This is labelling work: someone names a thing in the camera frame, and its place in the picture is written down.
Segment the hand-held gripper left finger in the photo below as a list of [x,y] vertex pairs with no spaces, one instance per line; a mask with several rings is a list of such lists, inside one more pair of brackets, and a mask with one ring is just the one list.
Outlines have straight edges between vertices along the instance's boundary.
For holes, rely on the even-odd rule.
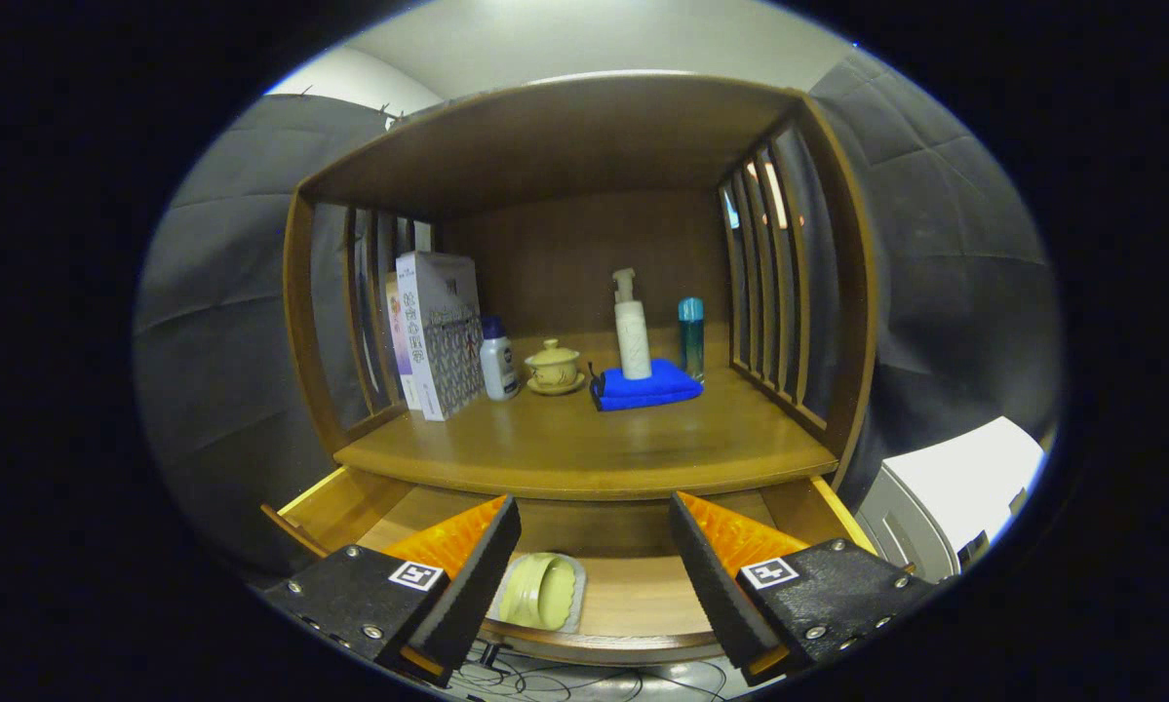
[[523,533],[509,494],[313,494],[264,514],[311,563],[263,598],[326,648],[437,687],[471,649]]

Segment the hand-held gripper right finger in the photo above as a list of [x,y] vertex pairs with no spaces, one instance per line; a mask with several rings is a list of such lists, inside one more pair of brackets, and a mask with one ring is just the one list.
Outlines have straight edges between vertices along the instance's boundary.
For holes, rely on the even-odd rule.
[[938,590],[850,538],[808,545],[682,491],[669,524],[722,654],[748,684],[833,661]]

